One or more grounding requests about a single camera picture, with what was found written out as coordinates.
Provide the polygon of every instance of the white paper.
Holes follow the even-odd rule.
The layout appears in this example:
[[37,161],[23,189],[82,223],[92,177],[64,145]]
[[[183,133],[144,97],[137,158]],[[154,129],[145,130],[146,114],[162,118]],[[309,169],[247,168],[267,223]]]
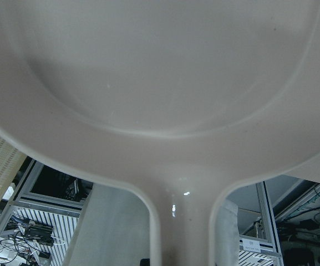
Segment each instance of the white paper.
[[260,242],[256,240],[243,239],[242,240],[243,249],[251,252],[261,252]]

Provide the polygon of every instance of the label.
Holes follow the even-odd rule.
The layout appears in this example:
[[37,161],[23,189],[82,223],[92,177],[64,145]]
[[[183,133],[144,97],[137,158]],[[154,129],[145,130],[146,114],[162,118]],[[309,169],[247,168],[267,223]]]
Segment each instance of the label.
[[243,249],[246,251],[261,252],[260,242],[256,240],[243,239],[242,240]]

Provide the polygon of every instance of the white ceramic spoon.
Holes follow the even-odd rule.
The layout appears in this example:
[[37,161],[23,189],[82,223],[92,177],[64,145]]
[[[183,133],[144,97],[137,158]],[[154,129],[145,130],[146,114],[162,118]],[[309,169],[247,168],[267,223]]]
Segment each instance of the white ceramic spoon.
[[0,135],[136,193],[151,266],[213,266],[224,197],[320,152],[320,2],[0,2]]

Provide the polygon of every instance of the white label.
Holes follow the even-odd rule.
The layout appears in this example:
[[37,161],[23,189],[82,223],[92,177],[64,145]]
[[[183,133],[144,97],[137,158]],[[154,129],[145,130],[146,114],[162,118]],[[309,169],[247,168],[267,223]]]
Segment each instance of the white label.
[[256,240],[243,239],[242,240],[243,249],[251,252],[261,252],[260,242]]

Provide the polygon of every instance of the glossy white surface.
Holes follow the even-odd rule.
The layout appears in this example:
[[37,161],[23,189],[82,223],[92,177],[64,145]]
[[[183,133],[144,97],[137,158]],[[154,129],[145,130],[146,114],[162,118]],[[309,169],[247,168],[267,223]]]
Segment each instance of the glossy white surface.
[[320,152],[320,2],[0,2],[0,134],[140,196],[152,266],[213,265],[220,201]]

